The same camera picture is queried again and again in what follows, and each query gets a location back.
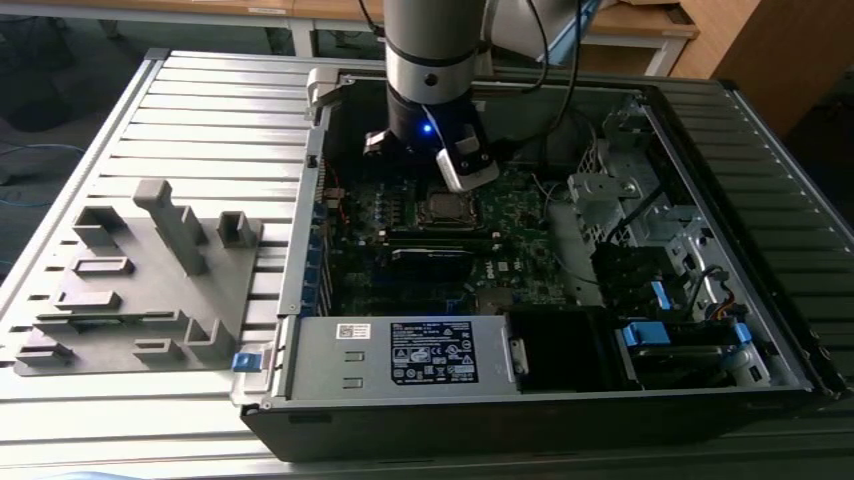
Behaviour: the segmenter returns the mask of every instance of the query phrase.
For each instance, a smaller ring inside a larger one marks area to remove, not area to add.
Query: cable
[[[545,215],[548,213],[548,204],[551,203],[551,193],[555,191],[555,188],[560,186],[559,183],[555,183],[555,186],[551,187],[548,193],[545,194],[545,201],[543,202],[543,220],[545,220]]]
[[[720,302],[720,305],[711,312],[711,315],[708,315],[708,318],[705,320],[720,320],[723,318],[723,312],[735,304],[735,293],[732,292],[732,290],[729,290],[729,287],[725,286],[725,283],[723,281],[719,283],[719,285],[720,290],[727,293],[725,300]]]
[[[364,21],[368,22],[368,28],[376,37],[383,38],[385,36],[385,31],[383,27],[373,23],[373,19],[370,18],[370,14],[368,13],[368,9],[364,6],[364,0],[358,0],[358,8],[361,8],[361,15],[364,16]]]
[[[17,202],[9,202],[8,200],[0,200],[0,205],[5,205],[6,207],[36,208],[36,207],[46,207],[48,205],[52,205],[52,204],[53,202],[17,203]]]
[[[652,202],[661,195],[661,193],[664,193],[664,186],[657,185],[657,187],[655,187],[655,190],[652,190],[652,192],[643,199],[637,207],[631,211],[628,215],[625,215],[625,218],[623,218],[619,221],[619,223],[613,226],[607,236],[604,237],[604,243],[611,242],[613,235],[616,235],[616,233],[625,227],[625,225],[628,225],[631,222],[635,221],[635,218],[637,218],[637,216],[645,211],[645,209],[649,208],[649,205],[652,205]]]
[[[10,149],[4,150],[2,152],[0,152],[0,156],[5,155],[8,153],[12,153],[12,152],[17,152],[20,150],[25,150],[25,149],[33,149],[33,150],[38,150],[38,149],[44,149],[44,150],[49,150],[49,149],[73,150],[80,155],[85,154],[85,150],[81,149],[80,147],[74,147],[73,145],[65,145],[65,144],[61,144],[61,143],[36,143],[33,145],[18,145],[16,143],[6,142],[5,140],[0,140],[0,143],[5,143],[6,145],[12,145]]]
[[[539,12],[536,11],[536,6],[533,5],[533,0],[525,0],[528,4],[528,8],[531,9],[531,15],[533,16],[533,21],[536,22],[536,28],[539,29],[540,40],[543,41],[543,67],[539,72],[539,79],[529,87],[524,87],[519,90],[519,95],[525,95],[537,91],[543,88],[543,83],[545,83],[545,78],[548,77],[548,37],[545,36],[545,28],[543,27],[543,21],[539,18]]]
[[[691,287],[691,293],[688,294],[688,301],[684,306],[685,320],[691,318],[691,313],[693,312],[693,304],[696,303],[696,297],[699,297],[699,291],[703,287],[703,282],[705,281],[705,277],[712,273],[715,273],[716,271],[723,271],[723,267],[720,267],[720,265],[708,265],[699,274],[696,283],[693,283],[693,286]]]
[[[572,52],[572,70],[569,71],[569,84],[565,89],[565,95],[563,97],[563,104],[560,110],[557,110],[557,116],[555,117],[545,136],[557,129],[563,121],[567,110],[569,109],[569,102],[572,100],[572,93],[575,93],[575,84],[577,80],[577,65],[581,56],[581,29],[584,28],[584,19],[581,18],[581,0],[575,1],[575,49]]]
[[[568,273],[572,276],[572,278],[575,278],[576,280],[580,280],[584,283],[589,283],[591,285],[595,285],[596,287],[599,286],[599,282],[581,277],[577,273],[575,273],[572,270],[569,270],[569,268],[564,265],[564,263],[560,260],[560,257],[557,256],[556,253],[552,252],[551,256],[553,257],[555,261],[557,262],[557,265],[560,265],[560,268],[563,269],[563,271],[565,273]]]
[[[535,173],[531,174],[531,178],[533,179],[533,183],[536,184],[536,188],[539,189],[540,192],[543,192],[543,195],[545,195],[545,198],[548,198],[548,192],[545,192],[545,189],[543,188],[543,184],[539,183],[539,179],[536,178],[536,174]]]

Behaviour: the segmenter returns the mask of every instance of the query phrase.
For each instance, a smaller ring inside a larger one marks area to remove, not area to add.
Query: table leg
[[[672,70],[672,66],[676,64],[685,43],[685,38],[668,38],[664,40],[661,48],[655,51],[655,56],[652,56],[652,61],[649,62],[644,75],[655,77],[665,77],[669,75],[669,70]]]
[[[97,23],[101,26],[101,31],[104,32],[104,35],[106,35],[106,38],[114,40],[121,36],[121,34],[118,33],[117,20],[98,20]]]
[[[309,18],[289,19],[293,33],[293,51],[297,57],[313,57],[317,51],[317,37],[313,21]]]

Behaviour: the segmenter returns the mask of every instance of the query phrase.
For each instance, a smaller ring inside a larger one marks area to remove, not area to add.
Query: black cable
[[[383,30],[383,27],[380,27],[378,25],[376,25],[373,23],[373,19],[370,18],[370,14],[368,13],[368,9],[364,6],[364,0],[358,0],[358,8],[361,8],[361,15],[364,16],[364,21],[368,22],[368,28],[370,29],[370,32],[373,32],[373,35],[377,37],[384,37],[385,36],[385,31]]]
[[[703,287],[703,281],[705,280],[705,277],[712,273],[715,273],[717,270],[723,271],[723,267],[720,267],[720,265],[708,265],[699,274],[696,283],[693,283],[693,286],[691,287],[691,293],[688,294],[688,302],[684,305],[685,320],[691,318],[691,312],[693,312],[693,304],[696,303],[696,297],[699,297],[699,291]]]
[[[635,221],[635,218],[637,218],[637,215],[640,215],[645,211],[645,209],[649,208],[649,205],[652,205],[652,202],[661,195],[661,193],[664,193],[664,187],[663,185],[659,185],[657,187],[655,187],[655,190],[649,192],[649,194],[643,199],[643,201],[637,204],[637,207],[631,211],[628,215],[625,215],[625,218],[623,218],[619,221],[619,223],[613,226],[613,228],[611,229],[611,231],[604,237],[604,243],[609,243],[611,239],[613,238],[613,235],[616,235],[616,233],[625,227],[625,225],[628,225],[631,222]]]
[[[553,131],[560,126],[563,122],[563,117],[565,116],[567,111],[569,110],[569,103],[572,101],[572,94],[575,93],[575,84],[577,83],[577,66],[580,59],[580,49],[581,49],[581,28],[584,26],[584,22],[581,19],[581,1],[576,0],[575,2],[575,48],[572,49],[572,65],[569,69],[569,83],[567,85],[565,94],[563,96],[563,102],[560,103],[560,109],[557,110],[557,115],[553,120],[548,124],[548,127],[541,131],[533,133],[531,136],[517,140],[517,143],[524,145],[529,141],[536,139],[543,139],[543,142],[548,138],[548,136],[553,133]]]
[[[539,72],[539,79],[536,83],[529,87],[524,87],[520,91],[520,95],[525,95],[537,91],[543,88],[543,83],[545,83],[545,78],[548,77],[548,37],[545,36],[545,28],[543,27],[543,21],[539,18],[539,12],[536,11],[536,6],[533,5],[533,0],[525,0],[528,4],[528,8],[531,9],[531,15],[533,15],[533,21],[536,22],[536,28],[539,29],[540,40],[543,41],[543,68]]]
[[[569,109],[569,102],[572,100],[572,94],[575,93],[575,84],[577,83],[577,65],[579,59],[581,57],[581,29],[584,28],[584,20],[581,18],[581,1],[575,0],[575,49],[572,52],[572,70],[569,72],[569,85],[565,90],[565,95],[563,97],[563,104],[560,105],[560,110],[557,110],[557,116],[555,117],[548,130],[545,131],[545,136],[551,135],[551,133],[557,130],[560,123],[563,122],[563,117],[565,116],[565,112]]]

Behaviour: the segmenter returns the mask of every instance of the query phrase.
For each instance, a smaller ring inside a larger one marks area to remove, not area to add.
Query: metal grating
[[[145,177],[168,178],[180,203],[192,205],[200,217],[238,208],[264,220],[241,340],[272,338],[308,128],[302,87],[308,71],[320,64],[381,68],[378,62],[200,52],[173,52],[165,61],[145,61],[0,290],[0,367],[28,335],[28,309],[52,293],[44,287],[56,280],[50,267],[69,258],[69,244],[76,242],[68,228],[72,213],[82,205],[109,203],[141,214],[124,187]],[[819,213],[820,202],[780,151],[764,146],[768,138],[760,125],[716,83],[632,81],[655,83],[673,102],[771,265],[791,274],[785,284],[795,302],[840,370],[854,375],[854,292],[848,281],[838,282],[834,276],[854,270],[854,258],[842,232],[828,230],[838,227]],[[776,240],[788,235],[793,240]],[[836,282],[828,297],[803,291],[811,283]],[[297,467],[278,462],[246,430],[228,401],[230,376],[221,372],[21,378],[10,368],[0,368],[0,385],[4,479],[81,470],[144,478],[278,478],[364,469],[372,476],[399,477],[400,470],[423,473],[425,468],[433,476],[463,468],[472,474],[500,468],[505,475],[531,469],[624,467],[639,459],[645,465],[671,465],[673,458],[679,463],[705,463],[705,470],[723,465],[721,474],[731,475],[728,462],[827,456],[854,448],[852,406],[840,403],[812,417],[753,425],[699,446]],[[657,474],[683,477],[689,468],[668,466]]]

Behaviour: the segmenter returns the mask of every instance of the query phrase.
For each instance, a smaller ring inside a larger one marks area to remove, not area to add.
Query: wooden cabinet
[[[672,76],[733,80],[784,135],[854,63],[852,0],[681,0],[700,29]]]

